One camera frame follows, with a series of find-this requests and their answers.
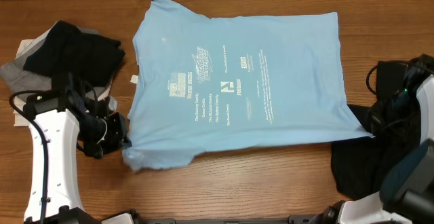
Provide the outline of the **light blue t-shirt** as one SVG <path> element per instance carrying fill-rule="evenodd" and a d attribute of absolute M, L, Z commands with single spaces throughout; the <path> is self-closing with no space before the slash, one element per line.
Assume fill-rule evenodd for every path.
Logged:
<path fill-rule="evenodd" d="M 151 0 L 133 44 L 132 170 L 367 136 L 347 105 L 335 12 L 208 18 Z"/>

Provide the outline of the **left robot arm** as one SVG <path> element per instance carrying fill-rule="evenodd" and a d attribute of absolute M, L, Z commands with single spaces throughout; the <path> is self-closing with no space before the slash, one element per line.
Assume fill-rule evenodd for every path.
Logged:
<path fill-rule="evenodd" d="M 126 149 L 125 118 L 112 96 L 92 100 L 72 89 L 30 95 L 24 105 L 33 140 L 31 194 L 25 223 L 98 223 L 86 213 L 77 180 L 77 152 L 100 159 Z"/>

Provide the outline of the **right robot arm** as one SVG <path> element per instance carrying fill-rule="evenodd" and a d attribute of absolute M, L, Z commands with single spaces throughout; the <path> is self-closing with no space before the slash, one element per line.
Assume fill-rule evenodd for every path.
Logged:
<path fill-rule="evenodd" d="M 377 101 L 352 106 L 372 137 L 332 143 L 338 192 L 312 223 L 433 222 L 433 57 L 380 61 Z"/>

